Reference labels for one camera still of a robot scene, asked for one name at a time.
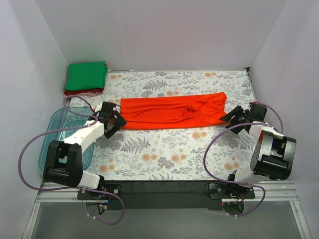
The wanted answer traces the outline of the orange t-shirt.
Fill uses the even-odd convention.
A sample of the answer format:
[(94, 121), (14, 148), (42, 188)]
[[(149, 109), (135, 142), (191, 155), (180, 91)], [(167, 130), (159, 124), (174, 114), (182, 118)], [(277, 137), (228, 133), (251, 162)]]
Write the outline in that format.
[(208, 127), (223, 124), (224, 92), (175, 97), (122, 98), (122, 116), (128, 130)]

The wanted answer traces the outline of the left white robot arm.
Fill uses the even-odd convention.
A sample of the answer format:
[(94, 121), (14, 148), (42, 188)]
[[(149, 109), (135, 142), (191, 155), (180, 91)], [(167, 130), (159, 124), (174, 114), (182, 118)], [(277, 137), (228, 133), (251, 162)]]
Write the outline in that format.
[(127, 124), (115, 103), (102, 102), (88, 120), (69, 137), (52, 141), (48, 146), (43, 179), (68, 187), (89, 189), (95, 199), (105, 196), (101, 177), (83, 169), (82, 154), (97, 139), (112, 137)]

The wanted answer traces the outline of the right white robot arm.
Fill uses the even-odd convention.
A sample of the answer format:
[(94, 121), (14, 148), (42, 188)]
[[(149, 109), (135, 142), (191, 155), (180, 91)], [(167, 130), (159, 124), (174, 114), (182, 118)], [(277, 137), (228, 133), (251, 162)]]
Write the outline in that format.
[(224, 193), (230, 198), (237, 198), (248, 194), (250, 185), (265, 180), (286, 180), (292, 170), (297, 141), (292, 137), (283, 135), (271, 126), (244, 125), (241, 123), (264, 122), (269, 107), (262, 103), (252, 102), (250, 108), (244, 110), (237, 106), (231, 112), (221, 117), (222, 122), (228, 122), (235, 134), (246, 130), (257, 139), (250, 165), (229, 174), (225, 183), (217, 189), (217, 194)]

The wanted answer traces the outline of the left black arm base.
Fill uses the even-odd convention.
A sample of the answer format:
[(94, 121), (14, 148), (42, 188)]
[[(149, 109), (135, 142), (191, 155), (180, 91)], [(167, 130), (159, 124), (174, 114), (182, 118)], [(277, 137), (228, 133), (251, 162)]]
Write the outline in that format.
[(107, 200), (114, 195), (120, 196), (122, 192), (121, 184), (101, 184), (97, 189), (81, 188), (77, 194), (78, 200)]

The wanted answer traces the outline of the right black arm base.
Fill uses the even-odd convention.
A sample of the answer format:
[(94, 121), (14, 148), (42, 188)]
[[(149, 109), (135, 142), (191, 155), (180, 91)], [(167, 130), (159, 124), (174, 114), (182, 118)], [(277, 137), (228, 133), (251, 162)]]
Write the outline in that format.
[(255, 193), (253, 189), (239, 186), (237, 184), (223, 183), (213, 181), (204, 185), (204, 192), (211, 199), (254, 199)]

